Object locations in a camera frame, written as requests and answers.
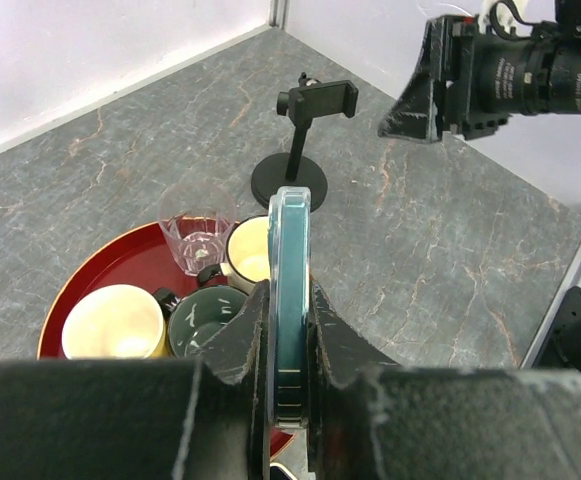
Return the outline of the black phone stand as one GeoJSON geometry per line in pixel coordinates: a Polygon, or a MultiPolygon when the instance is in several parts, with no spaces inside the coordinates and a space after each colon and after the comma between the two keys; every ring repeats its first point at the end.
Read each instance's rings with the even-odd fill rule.
{"type": "Polygon", "coordinates": [[[324,171],[303,155],[309,129],[316,118],[356,114],[358,88],[350,80],[321,82],[302,73],[298,85],[278,95],[276,112],[294,125],[291,148],[261,160],[251,175],[251,192],[262,207],[283,186],[306,187],[311,192],[311,210],[324,203],[328,181],[324,171]]]}

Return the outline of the black phone pink case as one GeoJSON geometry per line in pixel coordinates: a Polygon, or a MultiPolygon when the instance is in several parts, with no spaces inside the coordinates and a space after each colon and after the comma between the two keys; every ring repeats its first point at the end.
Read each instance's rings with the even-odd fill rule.
{"type": "Polygon", "coordinates": [[[285,466],[280,463],[270,464],[270,480],[298,480],[298,478],[285,466]]]}

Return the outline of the dark green mug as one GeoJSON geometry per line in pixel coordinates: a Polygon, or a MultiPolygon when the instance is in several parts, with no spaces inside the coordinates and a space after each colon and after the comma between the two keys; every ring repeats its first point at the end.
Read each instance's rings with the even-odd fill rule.
{"type": "Polygon", "coordinates": [[[239,313],[247,299],[244,292],[227,285],[203,287],[185,297],[160,288],[153,296],[166,320],[169,349],[177,358],[197,352],[239,313]]]}

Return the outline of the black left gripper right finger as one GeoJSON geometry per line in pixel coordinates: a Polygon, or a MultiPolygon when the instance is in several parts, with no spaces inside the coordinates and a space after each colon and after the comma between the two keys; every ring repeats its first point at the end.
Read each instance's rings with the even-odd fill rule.
{"type": "Polygon", "coordinates": [[[398,365],[310,292],[320,479],[581,479],[581,374],[398,365]]]}

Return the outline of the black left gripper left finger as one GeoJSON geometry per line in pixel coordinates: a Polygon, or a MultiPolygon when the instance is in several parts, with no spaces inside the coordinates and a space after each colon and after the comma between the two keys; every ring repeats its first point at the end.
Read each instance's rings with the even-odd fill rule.
{"type": "Polygon", "coordinates": [[[270,287],[204,354],[0,362],[0,479],[265,479],[270,287]]]}

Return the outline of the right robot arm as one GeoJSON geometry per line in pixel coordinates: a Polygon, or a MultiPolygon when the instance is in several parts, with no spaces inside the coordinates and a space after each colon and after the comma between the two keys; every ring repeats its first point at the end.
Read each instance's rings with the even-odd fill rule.
{"type": "MultiPolygon", "coordinates": [[[[513,114],[581,115],[581,1],[526,37],[493,10],[431,19],[379,133],[472,140],[513,114]]],[[[319,285],[311,309],[318,478],[581,479],[581,317],[549,339],[543,369],[431,369],[385,361],[319,285]]]]}

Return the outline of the yellow mug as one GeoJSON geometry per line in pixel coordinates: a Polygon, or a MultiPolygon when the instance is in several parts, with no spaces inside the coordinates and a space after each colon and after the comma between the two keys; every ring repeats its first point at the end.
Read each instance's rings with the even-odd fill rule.
{"type": "Polygon", "coordinates": [[[95,290],[70,311],[61,333],[66,358],[166,357],[166,322],[146,290],[116,284],[95,290]]]}

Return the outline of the cream glass mug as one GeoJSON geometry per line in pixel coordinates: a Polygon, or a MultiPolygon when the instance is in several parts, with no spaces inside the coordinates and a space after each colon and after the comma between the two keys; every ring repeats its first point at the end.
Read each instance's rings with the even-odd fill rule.
{"type": "Polygon", "coordinates": [[[268,231],[266,215],[236,225],[227,239],[225,260],[202,269],[196,277],[197,285],[203,287],[223,276],[229,286],[250,294],[256,283],[269,280],[268,231]]]}

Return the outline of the black phone clear case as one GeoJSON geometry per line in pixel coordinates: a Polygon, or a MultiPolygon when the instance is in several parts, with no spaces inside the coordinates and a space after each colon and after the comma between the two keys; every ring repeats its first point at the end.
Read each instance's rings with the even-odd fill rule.
{"type": "Polygon", "coordinates": [[[281,430],[307,424],[310,207],[306,187],[283,186],[269,204],[267,408],[281,430]]]}

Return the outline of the clear plastic tumbler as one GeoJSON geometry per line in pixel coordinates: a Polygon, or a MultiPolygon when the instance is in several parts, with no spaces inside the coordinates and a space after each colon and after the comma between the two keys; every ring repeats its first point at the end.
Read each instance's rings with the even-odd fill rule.
{"type": "Polygon", "coordinates": [[[208,182],[180,181],[162,194],[157,223],[179,268],[188,276],[224,260],[236,222],[236,204],[208,182]]]}

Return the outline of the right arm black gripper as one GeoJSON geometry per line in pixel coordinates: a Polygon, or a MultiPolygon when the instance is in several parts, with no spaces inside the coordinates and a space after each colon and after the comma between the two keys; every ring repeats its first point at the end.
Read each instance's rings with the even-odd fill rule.
{"type": "Polygon", "coordinates": [[[379,122],[378,136],[432,144],[442,140],[444,127],[466,141],[494,135],[510,114],[488,112],[479,83],[486,54],[500,44],[479,32],[475,17],[428,20],[414,72],[379,122]]]}

